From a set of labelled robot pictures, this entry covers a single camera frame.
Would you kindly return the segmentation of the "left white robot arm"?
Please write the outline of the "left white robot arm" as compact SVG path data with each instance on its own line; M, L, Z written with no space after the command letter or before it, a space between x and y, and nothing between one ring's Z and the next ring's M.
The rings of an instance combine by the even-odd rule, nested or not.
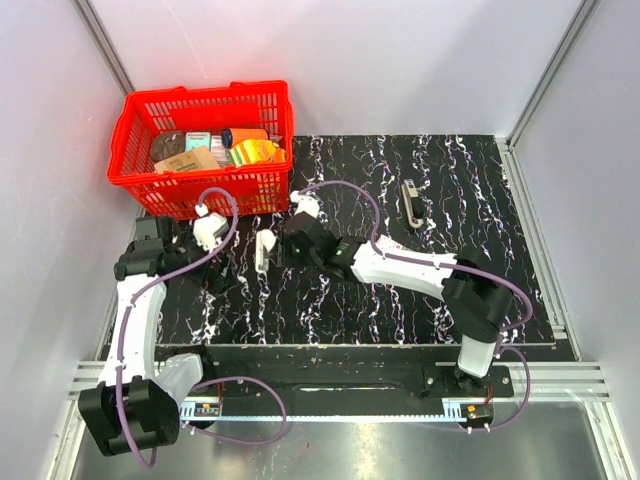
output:
M117 315L108 357L96 386L79 394L79 412L103 455L174 444L189 392L214 389L217 373L201 347L181 349L156 368L156 335L169 280L185 276L218 287L227 279L227 268L210 261L229 230L217 213L185 228L167 216L137 219L134 238L114 266Z

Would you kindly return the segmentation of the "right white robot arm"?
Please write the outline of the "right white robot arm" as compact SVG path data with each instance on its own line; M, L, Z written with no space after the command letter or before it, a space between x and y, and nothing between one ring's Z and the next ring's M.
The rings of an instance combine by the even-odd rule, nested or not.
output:
M335 281L381 284L443 302L461 335L456 387L476 396L489 386L489 369L513 293L501 278L478 269L479 255L419 253L384 236L375 242L340 238L308 213L285 222L277 251L281 266L314 268Z

